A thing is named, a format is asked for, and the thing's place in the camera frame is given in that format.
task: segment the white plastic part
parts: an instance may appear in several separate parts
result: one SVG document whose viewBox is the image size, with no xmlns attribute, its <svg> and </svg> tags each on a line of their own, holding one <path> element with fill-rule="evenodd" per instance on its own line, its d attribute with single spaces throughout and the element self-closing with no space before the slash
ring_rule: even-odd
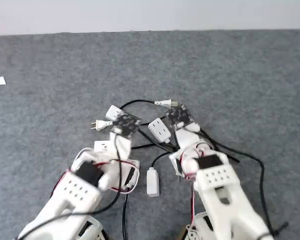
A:
<svg viewBox="0 0 300 240">
<path fill-rule="evenodd" d="M 131 159 L 127 159 L 125 160 L 128 163 L 133 164 L 139 171 L 139 166 L 140 163 L 137 160 L 131 160 Z M 138 171 L 134 171 L 133 176 L 131 178 L 131 180 L 127 183 L 126 185 L 126 181 L 127 178 L 129 176 L 130 170 L 131 170 L 132 166 L 122 162 L 121 163 L 121 189 L 125 190 L 127 187 L 131 188 L 132 186 L 137 184 L 138 178 L 139 178 L 139 172 Z M 119 162 L 118 161 L 111 161 L 110 164 L 104 164 L 101 167 L 102 171 L 105 172 L 104 176 L 102 176 L 102 178 L 99 181 L 99 185 L 98 187 L 100 189 L 107 190 L 110 188 L 118 188 L 119 187 Z"/>
<path fill-rule="evenodd" d="M 115 146 L 111 143 L 110 140 L 105 141 L 94 141 L 95 152 L 108 152 L 112 154 L 117 154 Z"/>
<path fill-rule="evenodd" d="M 223 187 L 226 193 L 227 204 L 222 202 L 216 190 L 219 187 Z M 255 240 L 269 232 L 263 219 L 252 208 L 230 164 L 200 169 L 194 189 L 208 213 L 216 240 Z M 273 240 L 273 237 L 265 236 L 262 240 Z"/>
<path fill-rule="evenodd" d="M 95 127 L 92 127 L 91 129 L 95 129 L 97 131 L 100 131 L 102 129 L 105 129 L 108 126 L 111 126 L 113 124 L 113 121 L 96 120 L 95 122 L 93 122 L 91 124 L 95 125 Z"/>
<path fill-rule="evenodd" d="M 0 77 L 0 85 L 6 85 L 6 80 L 3 76 Z"/>
<path fill-rule="evenodd" d="M 92 225 L 77 240 L 106 240 L 106 237 L 102 233 L 103 226 L 101 223 L 92 216 L 89 216 L 87 221 L 92 223 Z"/>
<path fill-rule="evenodd" d="M 146 172 L 146 194 L 149 197 L 158 197 L 160 195 L 159 175 L 153 167 L 150 167 Z"/>
<path fill-rule="evenodd" d="M 156 118 L 150 122 L 148 129 L 160 143 L 164 142 L 167 144 L 170 142 L 171 133 L 160 118 Z"/>
<path fill-rule="evenodd" d="M 197 123 L 193 122 L 187 125 L 185 129 L 180 128 L 175 132 L 180 149 L 185 149 L 188 146 L 199 142 L 199 136 L 194 133 L 200 131 L 200 126 Z"/>
<path fill-rule="evenodd" d="M 109 110 L 105 114 L 105 118 L 111 121 L 115 121 L 118 118 L 118 115 L 122 112 L 122 110 L 115 105 L 111 105 Z"/>
<path fill-rule="evenodd" d="M 42 222 L 63 213 L 84 213 L 93 211 L 99 204 L 101 198 L 101 193 L 96 187 L 69 171 L 56 186 L 52 197 L 38 216 L 25 226 L 19 234 L 19 238 Z M 31 233 L 26 240 L 76 239 L 88 219 L 88 215 L 60 218 L 38 228 Z"/>
<path fill-rule="evenodd" d="M 140 169 L 140 161 L 138 160 L 132 160 L 132 159 L 128 159 L 129 162 L 131 162 L 132 164 L 134 164 L 138 169 Z M 127 183 L 127 187 L 131 188 L 132 186 L 136 185 L 138 182 L 138 173 L 137 171 L 134 171 L 130 181 Z"/>
</svg>

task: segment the white power plug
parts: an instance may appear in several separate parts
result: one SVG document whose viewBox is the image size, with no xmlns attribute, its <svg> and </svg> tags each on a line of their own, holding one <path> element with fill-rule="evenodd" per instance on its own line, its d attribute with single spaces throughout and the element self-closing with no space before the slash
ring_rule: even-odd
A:
<svg viewBox="0 0 300 240">
<path fill-rule="evenodd" d="M 160 118 L 150 122 L 148 129 L 160 143 L 165 142 L 167 144 L 170 142 L 171 133 Z"/>
<path fill-rule="evenodd" d="M 150 167 L 146 172 L 146 194 L 149 197 L 158 197 L 160 195 L 159 175 L 153 167 Z"/>
<path fill-rule="evenodd" d="M 95 127 L 92 127 L 91 129 L 100 131 L 102 129 L 105 129 L 108 126 L 111 126 L 113 124 L 113 122 L 112 121 L 95 120 L 95 122 L 93 122 L 91 124 L 95 125 Z"/>
<path fill-rule="evenodd" d="M 118 115 L 122 112 L 122 110 L 115 105 L 111 105 L 109 110 L 105 114 L 105 118 L 109 119 L 111 121 L 116 121 L 118 118 Z"/>
</svg>

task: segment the white power outlet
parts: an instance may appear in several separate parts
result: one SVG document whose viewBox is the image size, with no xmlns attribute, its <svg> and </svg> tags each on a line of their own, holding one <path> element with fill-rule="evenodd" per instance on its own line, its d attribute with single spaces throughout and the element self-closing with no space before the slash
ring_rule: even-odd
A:
<svg viewBox="0 0 300 240">
<path fill-rule="evenodd" d="M 148 129 L 160 143 L 165 142 L 167 144 L 170 142 L 171 133 L 160 118 L 150 122 Z"/>
<path fill-rule="evenodd" d="M 116 121 L 118 118 L 118 115 L 122 112 L 122 110 L 115 105 L 111 105 L 109 110 L 105 114 L 105 118 L 109 119 L 111 121 Z"/>
</svg>

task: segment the gray carpet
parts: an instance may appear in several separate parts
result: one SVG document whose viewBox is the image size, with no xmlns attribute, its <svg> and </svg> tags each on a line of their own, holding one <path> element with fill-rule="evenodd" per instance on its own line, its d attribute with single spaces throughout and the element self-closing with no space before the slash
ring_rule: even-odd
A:
<svg viewBox="0 0 300 240">
<path fill-rule="evenodd" d="M 0 76 L 0 240 L 34 219 L 80 149 L 108 138 L 90 123 L 135 98 L 178 100 L 215 139 L 262 158 L 273 226 L 290 223 L 279 239 L 300 240 L 300 30 L 0 36 Z M 152 120 L 165 108 L 127 111 Z M 190 185 L 178 183 L 167 158 L 156 165 L 160 197 L 147 197 L 146 172 L 161 152 L 131 154 L 141 162 L 127 210 L 131 240 L 173 240 L 190 221 Z M 240 159 L 242 187 L 263 215 L 260 167 Z M 106 192 L 101 206 L 113 197 Z M 123 197 L 97 216 L 114 240 L 122 206 Z"/>
</svg>

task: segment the wire connector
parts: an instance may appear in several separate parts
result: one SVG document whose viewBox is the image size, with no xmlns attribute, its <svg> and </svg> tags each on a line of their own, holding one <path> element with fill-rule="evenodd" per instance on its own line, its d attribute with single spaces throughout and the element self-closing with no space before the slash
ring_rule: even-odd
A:
<svg viewBox="0 0 300 240">
<path fill-rule="evenodd" d="M 97 131 L 100 131 L 102 129 L 105 129 L 108 126 L 111 126 L 113 124 L 113 122 L 112 121 L 96 120 L 95 122 L 92 122 L 91 124 L 95 125 L 95 127 L 92 127 L 91 129 L 95 129 Z"/>
<path fill-rule="evenodd" d="M 154 104 L 164 106 L 168 109 L 171 109 L 172 107 L 178 106 L 178 102 L 177 101 L 172 101 L 171 99 L 163 100 L 163 101 L 155 101 Z"/>
</svg>

